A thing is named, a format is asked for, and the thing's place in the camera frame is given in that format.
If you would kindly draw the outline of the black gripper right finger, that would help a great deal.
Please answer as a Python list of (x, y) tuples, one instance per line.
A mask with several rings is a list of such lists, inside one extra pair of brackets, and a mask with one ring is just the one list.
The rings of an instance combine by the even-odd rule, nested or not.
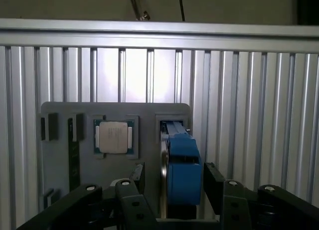
[(204, 163), (203, 187), (222, 230), (317, 230), (319, 209), (285, 189), (262, 185), (252, 191)]

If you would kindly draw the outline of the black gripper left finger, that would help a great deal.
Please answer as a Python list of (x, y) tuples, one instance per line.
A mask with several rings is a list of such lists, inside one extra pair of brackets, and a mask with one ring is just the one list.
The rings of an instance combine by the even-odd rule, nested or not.
[(128, 179), (106, 189), (81, 185), (22, 224), (21, 230), (157, 230), (145, 196), (145, 165), (136, 164)]

